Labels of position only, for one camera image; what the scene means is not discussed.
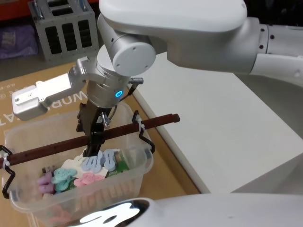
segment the clear plastic bin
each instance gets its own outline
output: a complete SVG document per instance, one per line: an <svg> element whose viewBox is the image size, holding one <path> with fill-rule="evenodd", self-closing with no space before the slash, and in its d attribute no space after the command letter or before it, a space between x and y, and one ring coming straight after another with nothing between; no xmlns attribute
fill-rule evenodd
<svg viewBox="0 0 303 227"><path fill-rule="evenodd" d="M82 136L83 133L76 132L77 113L78 111L55 115L22 124L6 134L5 146L13 153L18 153ZM132 123L132 116L130 107L120 103L111 128ZM34 216L45 226L53 227L79 219L112 203L138 196L143 175L153 165L153 156L150 146L139 139L138 133L132 133L107 140L101 146L101 150L121 149L129 171L43 199L37 185L42 169L48 166L61 167L65 160L74 159L84 148L12 166L16 172L13 184L9 188L12 206L20 212Z"/></svg>

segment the wooden stick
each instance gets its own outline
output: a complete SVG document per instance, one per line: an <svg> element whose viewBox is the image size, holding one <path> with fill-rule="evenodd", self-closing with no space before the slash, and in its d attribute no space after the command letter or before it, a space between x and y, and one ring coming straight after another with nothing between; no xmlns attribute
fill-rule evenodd
<svg viewBox="0 0 303 227"><path fill-rule="evenodd" d="M161 117L151 118L145 121L142 121L142 124L145 125L145 129L155 128L164 124L179 122L180 118L178 114L168 114ZM104 138L105 140L116 138L119 136L127 135L130 133L137 132L139 130L139 124L133 123L113 129L105 130L101 133L97 133L98 137ZM10 165L17 165L20 163L28 162L37 158L46 157L49 155L54 155L63 151L71 150L74 148L79 148L87 145L89 138L87 136L81 136L73 138L70 140L65 140L62 142L50 144L44 147L39 147L20 153L16 153L7 157ZM3 158L0 158L0 169L2 168Z"/></svg>

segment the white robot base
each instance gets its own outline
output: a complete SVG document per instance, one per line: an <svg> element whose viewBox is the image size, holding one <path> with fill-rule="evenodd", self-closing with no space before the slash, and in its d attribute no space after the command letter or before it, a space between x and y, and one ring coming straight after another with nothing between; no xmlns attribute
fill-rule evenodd
<svg viewBox="0 0 303 227"><path fill-rule="evenodd" d="M303 197L278 194L199 194L126 200L70 227L299 227Z"/></svg>

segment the white table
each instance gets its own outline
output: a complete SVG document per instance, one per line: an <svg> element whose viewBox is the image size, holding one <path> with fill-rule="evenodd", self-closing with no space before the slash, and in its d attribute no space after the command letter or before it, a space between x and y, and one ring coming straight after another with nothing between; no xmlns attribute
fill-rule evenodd
<svg viewBox="0 0 303 227"><path fill-rule="evenodd" d="M302 139L231 73L177 67L157 56L134 95L202 192L272 192L302 158Z"/></svg>

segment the purple bag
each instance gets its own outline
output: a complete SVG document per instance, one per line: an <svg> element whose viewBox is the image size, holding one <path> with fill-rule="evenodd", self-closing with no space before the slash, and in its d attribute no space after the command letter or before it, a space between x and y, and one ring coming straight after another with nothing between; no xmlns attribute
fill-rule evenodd
<svg viewBox="0 0 303 227"><path fill-rule="evenodd" d="M38 54L32 26L0 28L0 59Z"/></svg>

